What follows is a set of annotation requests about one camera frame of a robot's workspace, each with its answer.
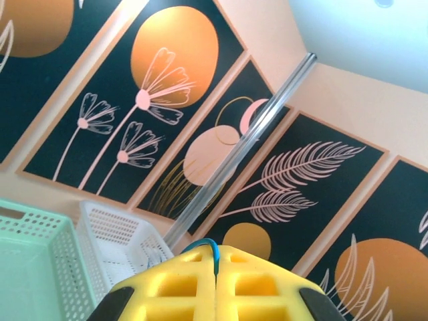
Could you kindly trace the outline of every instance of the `flower stem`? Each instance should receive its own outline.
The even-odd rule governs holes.
[[[76,137],[76,135],[77,135],[77,133],[78,133],[79,129],[80,129],[80,127],[77,127],[77,128],[76,128],[76,130],[74,131],[74,133],[73,133],[72,137],[70,138],[70,140],[69,140],[69,141],[68,141],[68,143],[67,143],[67,147],[66,147],[66,149],[64,149],[64,152],[62,153],[61,159],[60,159],[60,161],[58,162],[58,165],[57,165],[57,167],[56,167],[55,174],[53,174],[53,178],[52,178],[52,180],[53,180],[54,182],[55,182],[55,181],[56,181],[56,179],[58,178],[58,174],[60,173],[60,169],[61,169],[62,163],[64,162],[64,159],[65,159],[65,158],[66,158],[66,156],[67,156],[68,150],[70,149],[70,146],[72,145],[73,140],[74,140],[74,138]]]
[[[102,184],[100,185],[100,188],[96,191],[96,194],[99,195],[102,191],[102,189],[104,188],[104,185],[107,183],[108,179],[110,178],[110,176],[112,176],[112,173],[114,172],[114,170],[116,169],[116,167],[118,166],[119,161],[117,160],[114,165],[112,166],[112,168],[110,169],[110,171],[108,172],[108,174],[106,175],[106,177],[104,178],[104,180],[102,181]]]
[[[79,187],[78,187],[79,189],[83,189],[85,187],[86,183],[88,182],[89,177],[91,176],[91,174],[94,171],[96,165],[100,161],[102,155],[104,155],[104,153],[106,152],[107,148],[110,146],[111,142],[113,141],[114,137],[116,137],[116,135],[118,134],[119,130],[123,127],[123,125],[125,125],[126,121],[130,118],[130,116],[132,115],[132,113],[137,108],[138,108],[138,106],[134,105],[134,107],[132,107],[129,110],[128,114],[126,114],[126,116],[122,119],[122,122],[120,122],[120,124],[116,127],[116,129],[114,130],[114,132],[110,135],[110,137],[106,141],[106,144],[104,144],[104,146],[101,148],[101,150],[98,153],[98,155],[96,155],[96,158],[94,159],[94,162],[92,162],[90,168],[88,169],[88,171],[86,172],[84,178],[80,182]]]

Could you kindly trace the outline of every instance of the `pink leaf drawing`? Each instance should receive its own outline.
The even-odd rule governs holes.
[[[142,132],[142,127],[143,123],[141,122],[131,122],[128,125],[116,156],[116,162],[97,190],[97,195],[101,193],[108,179],[120,163],[141,169],[149,169],[153,166],[155,159],[147,156],[153,155],[158,151],[158,144],[163,137],[156,137],[151,130]]]
[[[245,207],[232,212],[224,213],[220,217],[226,217],[244,211],[250,211],[259,222],[289,222],[301,209],[314,206],[315,202],[307,200],[298,191],[279,193],[268,191],[257,196],[251,207]]]
[[[57,180],[64,159],[79,130],[89,130],[102,135],[108,135],[112,132],[113,126],[109,125],[109,123],[114,120],[114,112],[117,107],[111,107],[105,100],[96,104],[97,97],[97,94],[90,92],[83,97],[79,110],[78,126],[68,141],[66,149],[62,153],[61,159],[53,174],[53,181]]]
[[[342,142],[315,142],[294,152],[288,151],[273,156],[267,162],[261,179],[239,192],[257,184],[270,191],[289,191],[298,185],[307,185],[307,181],[317,181],[329,177],[341,164],[366,147],[353,147]]]
[[[128,114],[126,114],[109,137],[106,144],[101,148],[94,162],[80,182],[79,189],[85,187],[102,155],[104,155],[114,137],[119,133],[119,130],[126,124],[137,109],[148,112],[150,115],[166,124],[174,126],[179,123],[181,117],[183,117],[183,112],[169,108],[169,106],[184,106],[189,102],[189,94],[191,88],[195,87],[195,82],[189,82],[189,77],[183,67],[169,70],[172,62],[175,60],[175,56],[174,52],[169,51],[165,47],[160,48],[154,55],[148,71],[144,75],[141,88],[135,97],[135,105],[129,110]],[[161,72],[156,74],[154,71],[159,69]]]

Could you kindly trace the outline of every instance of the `orange circle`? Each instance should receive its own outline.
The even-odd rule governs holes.
[[[350,300],[357,293],[368,262],[372,257],[374,285],[368,304],[360,316],[368,312],[376,304],[385,289],[389,287],[388,302],[379,320],[383,320],[389,310],[393,311],[394,321],[428,320],[428,309],[426,307],[428,258],[418,249],[394,239],[368,239],[358,242],[356,248],[356,272],[350,291],[345,299],[344,292],[338,293],[343,304],[355,303],[355,298],[352,302]],[[334,274],[336,282],[345,268],[349,255],[350,247],[342,253],[337,262]],[[360,309],[360,306],[356,307],[351,309],[350,313],[356,316]],[[371,316],[372,314],[369,314],[365,320],[371,320]]]
[[[13,22],[11,57],[32,58],[57,49],[72,27],[74,0],[6,0],[0,32]]]
[[[262,259],[269,259],[270,236],[263,227],[253,223],[238,223],[227,231],[223,245],[230,245]]]
[[[169,66],[165,60],[154,61],[161,48],[166,48],[174,55]],[[207,91],[218,56],[217,32],[209,19],[191,7],[170,7],[150,16],[138,30],[131,53],[132,77],[140,88],[150,66],[153,80],[176,68],[184,68],[189,77],[188,82],[193,86],[189,100],[185,104],[168,106],[182,108],[195,103]],[[162,88],[177,85],[177,77],[179,75],[166,77],[160,81],[160,85]],[[180,100],[178,95],[169,95],[169,100]]]

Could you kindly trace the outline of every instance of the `flower petal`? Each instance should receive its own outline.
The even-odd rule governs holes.
[[[97,134],[108,135],[112,132],[112,125],[89,125],[88,130]]]
[[[131,155],[135,154],[136,152],[139,152],[140,150],[146,150],[146,148],[150,146],[155,146],[157,151],[158,142],[160,142],[162,139],[163,137],[156,137],[151,130],[146,130],[136,138],[134,144],[128,146],[126,151],[129,155]]]
[[[130,152],[129,159],[138,159],[156,153],[158,151],[158,142],[145,146],[143,149],[141,149],[141,152],[138,151]]]
[[[93,105],[97,99],[98,95],[88,92],[82,100],[80,105],[79,118],[87,119],[87,115],[91,112]]]
[[[180,121],[180,118],[183,117],[183,112],[180,110],[160,107],[154,104],[150,105],[147,112],[170,125],[177,125]]]
[[[171,92],[165,92],[164,95],[151,98],[150,101],[160,106],[182,106],[189,101],[191,89],[181,88]]]
[[[150,95],[189,82],[189,76],[186,74],[186,70],[183,67],[175,68],[167,74],[160,76],[161,77],[158,77],[156,82],[147,90]]]
[[[165,47],[160,48],[154,55],[153,60],[148,67],[147,73],[141,84],[141,88],[147,91],[151,90],[151,88],[158,82],[158,79],[165,74],[174,59],[175,53],[169,51]]]
[[[114,120],[114,112],[117,110],[117,107],[107,107],[101,112],[97,113],[95,116],[87,119],[90,124],[108,124]]]
[[[102,100],[101,102],[97,103],[97,105],[91,107],[89,111],[87,111],[85,115],[85,119],[89,122],[91,120],[97,119],[99,114],[103,114],[106,111],[111,110],[112,107],[107,101]]]
[[[131,122],[126,128],[125,135],[123,135],[122,143],[120,144],[120,150],[128,150],[129,146],[134,144],[138,134],[142,129],[142,122]]]
[[[139,159],[130,159],[127,164],[140,167],[141,169],[149,169],[153,166],[155,159],[154,158],[139,158]]]

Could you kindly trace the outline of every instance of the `yellow foam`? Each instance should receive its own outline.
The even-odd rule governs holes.
[[[217,288],[209,245],[124,280],[134,293],[120,321],[313,321],[299,295],[316,284],[268,261],[220,245]]]

